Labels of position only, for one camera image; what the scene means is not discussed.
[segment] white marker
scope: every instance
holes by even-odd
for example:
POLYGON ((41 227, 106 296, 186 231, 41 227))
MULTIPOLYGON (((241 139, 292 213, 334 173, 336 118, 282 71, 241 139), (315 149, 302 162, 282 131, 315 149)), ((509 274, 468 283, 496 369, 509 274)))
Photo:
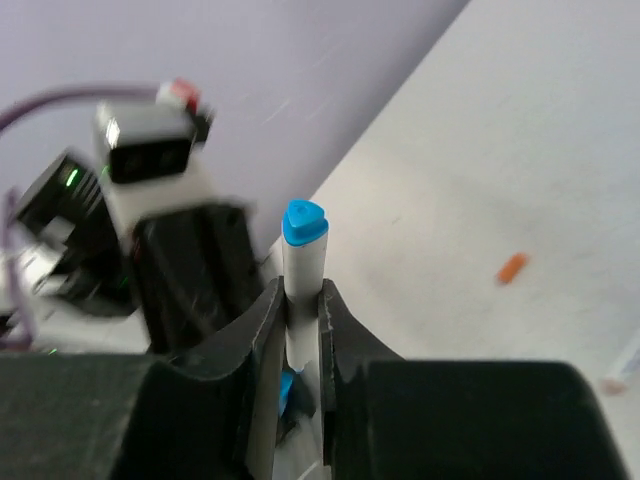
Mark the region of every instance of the white marker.
MULTIPOLYGON (((289 302, 287 361, 319 382, 318 294, 324 279, 329 222, 324 210, 306 200, 292 200, 282 219, 284 291, 289 302)), ((310 385, 319 393, 319 383, 310 385)))
POLYGON ((605 393, 615 395, 627 389, 627 380, 640 367, 640 329, 614 362, 611 370, 602 380, 605 393))

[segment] white surface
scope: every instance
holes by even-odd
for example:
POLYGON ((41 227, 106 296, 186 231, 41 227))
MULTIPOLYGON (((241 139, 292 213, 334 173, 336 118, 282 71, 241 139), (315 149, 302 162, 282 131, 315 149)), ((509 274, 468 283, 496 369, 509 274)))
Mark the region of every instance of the white surface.
MULTIPOLYGON (((640 323, 638 18, 471 2, 312 198, 326 276, 391 348, 606 374, 640 323), (498 286, 517 251, 530 264, 498 286)), ((600 399, 639 475, 635 381, 600 399)))

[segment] wire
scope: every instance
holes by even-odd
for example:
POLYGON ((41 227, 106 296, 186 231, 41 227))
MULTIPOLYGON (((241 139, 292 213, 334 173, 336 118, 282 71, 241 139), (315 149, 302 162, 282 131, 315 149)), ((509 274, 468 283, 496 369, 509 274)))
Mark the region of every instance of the wire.
MULTIPOLYGON (((158 92, 158 87, 117 87, 117 86, 75 86, 52 90, 27 98, 18 102, 13 107, 0 113, 0 135, 18 120, 29 113, 55 103, 68 103, 80 100, 103 100, 127 98, 132 100, 153 100, 158 92)), ((18 262, 14 255, 14 245, 11 231, 15 224, 15 208, 18 203, 18 190, 12 188, 5 196, 5 216, 2 225, 2 245, 5 253, 5 272, 9 287, 9 294, 16 312, 14 315, 18 325, 23 327, 20 336, 11 335, 11 332, 0 337, 0 348, 29 348, 36 335, 36 322, 33 312, 27 305, 26 296, 22 290, 20 276, 18 275, 18 262)))

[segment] blue part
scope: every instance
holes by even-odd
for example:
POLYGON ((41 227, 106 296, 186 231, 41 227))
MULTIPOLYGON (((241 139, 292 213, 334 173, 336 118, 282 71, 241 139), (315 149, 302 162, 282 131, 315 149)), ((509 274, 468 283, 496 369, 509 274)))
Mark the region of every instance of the blue part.
POLYGON ((329 230, 324 210, 307 200, 291 200, 282 219, 282 234, 292 247, 303 247, 329 230))
POLYGON ((280 416, 284 413, 284 409, 287 408, 289 390, 291 390, 292 384, 293 375, 288 372, 282 372, 282 377, 280 377, 280 402, 278 404, 278 412, 280 416))

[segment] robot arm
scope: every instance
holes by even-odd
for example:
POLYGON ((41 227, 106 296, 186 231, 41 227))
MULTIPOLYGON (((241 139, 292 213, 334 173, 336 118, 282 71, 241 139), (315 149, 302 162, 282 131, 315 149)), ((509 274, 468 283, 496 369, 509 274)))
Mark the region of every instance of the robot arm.
POLYGON ((283 222, 306 250, 285 252, 285 277, 264 286, 242 206, 220 201, 192 153, 209 117, 184 87, 168 92, 172 106, 96 116, 110 258, 124 263, 151 352, 0 357, 0 477, 271 478, 285 344, 311 339, 335 479, 627 478, 572 367, 404 360, 384 345, 322 280, 319 217, 283 222))

